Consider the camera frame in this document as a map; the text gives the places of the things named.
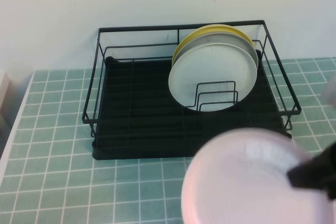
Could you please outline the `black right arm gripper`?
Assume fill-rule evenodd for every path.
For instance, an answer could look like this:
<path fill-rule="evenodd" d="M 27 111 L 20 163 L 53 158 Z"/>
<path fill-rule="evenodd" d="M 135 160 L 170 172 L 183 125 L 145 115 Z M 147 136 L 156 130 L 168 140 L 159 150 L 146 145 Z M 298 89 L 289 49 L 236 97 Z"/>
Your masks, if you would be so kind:
<path fill-rule="evenodd" d="M 335 143 L 313 159 L 287 171 L 293 187 L 324 190 L 335 200 Z"/>

